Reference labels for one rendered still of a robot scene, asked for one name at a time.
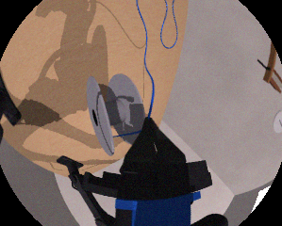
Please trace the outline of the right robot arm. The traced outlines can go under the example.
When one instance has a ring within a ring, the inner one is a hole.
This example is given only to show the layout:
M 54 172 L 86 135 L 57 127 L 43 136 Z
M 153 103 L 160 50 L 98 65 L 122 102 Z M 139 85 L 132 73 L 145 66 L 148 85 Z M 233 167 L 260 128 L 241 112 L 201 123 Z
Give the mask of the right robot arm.
M 71 179 L 74 187 L 78 190 L 85 203 L 90 208 L 93 217 L 95 218 L 95 224 L 97 226 L 114 226 L 115 218 L 111 215 L 108 215 L 108 213 L 103 210 L 103 208 L 99 205 L 91 192 L 81 188 L 84 175 L 79 174 L 78 169 L 83 167 L 84 165 L 64 155 L 57 159 L 57 162 L 68 168 L 68 171 L 70 173 L 68 177 Z M 104 216 L 106 217 L 104 218 Z

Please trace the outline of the grey disc with black centre hole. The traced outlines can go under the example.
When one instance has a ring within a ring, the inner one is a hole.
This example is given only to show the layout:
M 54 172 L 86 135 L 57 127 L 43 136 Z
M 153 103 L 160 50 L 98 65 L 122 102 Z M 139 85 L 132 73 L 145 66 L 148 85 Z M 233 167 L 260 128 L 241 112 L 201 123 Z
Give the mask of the grey disc with black centre hole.
M 142 129 L 145 111 L 141 95 L 134 82 L 125 74 L 117 73 L 111 77 L 106 102 L 96 79 L 89 76 L 87 102 L 94 132 L 109 156 L 114 155 L 110 126 L 114 126 L 118 135 L 134 133 Z

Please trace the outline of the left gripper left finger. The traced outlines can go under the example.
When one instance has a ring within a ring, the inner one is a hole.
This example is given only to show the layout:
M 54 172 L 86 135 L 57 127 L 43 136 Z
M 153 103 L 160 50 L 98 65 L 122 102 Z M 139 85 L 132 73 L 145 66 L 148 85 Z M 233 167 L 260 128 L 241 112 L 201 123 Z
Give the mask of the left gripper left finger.
M 150 123 L 145 117 L 141 132 L 126 153 L 124 162 L 154 163 L 154 160 Z

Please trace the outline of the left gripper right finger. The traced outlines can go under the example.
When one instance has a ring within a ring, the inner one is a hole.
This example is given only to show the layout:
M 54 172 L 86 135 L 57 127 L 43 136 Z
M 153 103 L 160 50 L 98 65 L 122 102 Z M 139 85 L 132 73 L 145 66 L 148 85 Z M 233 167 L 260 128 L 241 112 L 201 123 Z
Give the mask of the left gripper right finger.
M 154 164 L 186 163 L 186 156 L 160 131 L 152 118 L 149 119 L 149 123 L 154 155 L 156 156 L 158 154 L 155 157 Z

